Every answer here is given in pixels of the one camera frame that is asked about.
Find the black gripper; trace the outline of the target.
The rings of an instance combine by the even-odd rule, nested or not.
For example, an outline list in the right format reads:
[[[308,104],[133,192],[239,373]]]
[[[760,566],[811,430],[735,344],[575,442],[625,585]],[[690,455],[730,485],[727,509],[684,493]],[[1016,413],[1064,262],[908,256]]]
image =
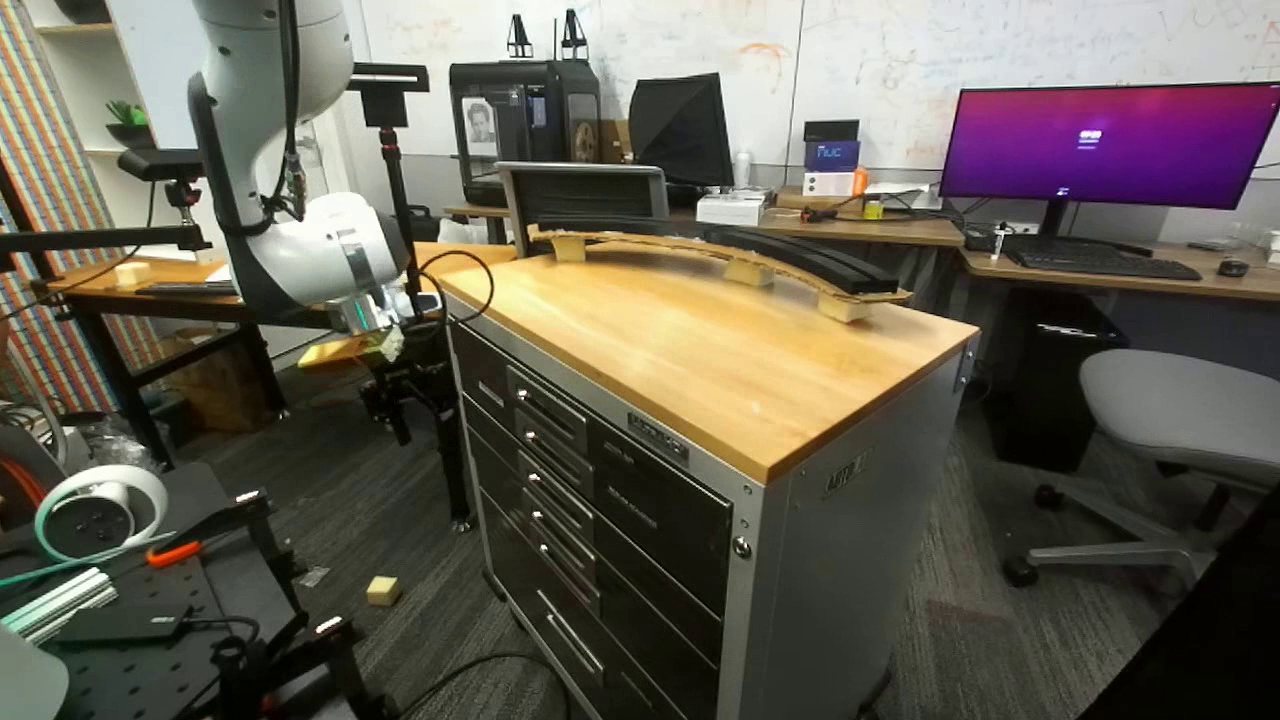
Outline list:
[[[427,401],[446,373],[443,325],[401,288],[357,291],[334,304],[382,396]]]

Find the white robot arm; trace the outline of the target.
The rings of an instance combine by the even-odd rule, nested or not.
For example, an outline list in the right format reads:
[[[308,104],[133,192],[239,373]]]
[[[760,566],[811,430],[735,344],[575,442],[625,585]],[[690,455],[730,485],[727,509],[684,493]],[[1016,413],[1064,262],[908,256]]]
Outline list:
[[[329,309],[377,360],[420,319],[412,241],[361,192],[312,192],[298,125],[357,70],[343,0],[193,0],[203,64],[187,80],[196,151],[239,299],[263,325]]]

